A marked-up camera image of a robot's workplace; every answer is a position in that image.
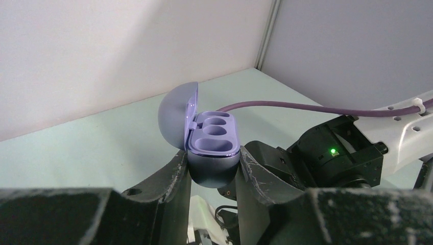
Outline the purple earbud charging case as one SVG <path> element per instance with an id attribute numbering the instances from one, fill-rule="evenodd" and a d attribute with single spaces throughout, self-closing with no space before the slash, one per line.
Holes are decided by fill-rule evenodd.
<path id="1" fill-rule="evenodd" d="M 222 188 L 232 182 L 240 156 L 236 119 L 227 112 L 198 112 L 197 82 L 179 85 L 165 95 L 158 126 L 170 145 L 186 152 L 195 183 Z"/>

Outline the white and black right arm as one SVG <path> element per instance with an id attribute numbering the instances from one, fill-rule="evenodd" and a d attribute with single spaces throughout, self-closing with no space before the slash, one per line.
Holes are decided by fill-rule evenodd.
<path id="1" fill-rule="evenodd" d="M 432 244 L 432 92 L 251 141 L 234 184 L 241 244 Z"/>

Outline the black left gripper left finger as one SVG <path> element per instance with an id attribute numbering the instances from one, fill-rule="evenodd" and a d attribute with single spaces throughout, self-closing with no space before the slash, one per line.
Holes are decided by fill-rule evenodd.
<path id="1" fill-rule="evenodd" d="M 190 191 L 184 151 L 123 192 L 2 189 L 1 244 L 186 244 Z"/>

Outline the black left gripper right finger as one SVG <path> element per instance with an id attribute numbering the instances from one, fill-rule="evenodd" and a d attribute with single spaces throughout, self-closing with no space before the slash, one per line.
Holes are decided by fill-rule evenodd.
<path id="1" fill-rule="evenodd" d="M 299 190 L 240 151 L 235 178 L 241 244 L 432 244 L 425 190 Z"/>

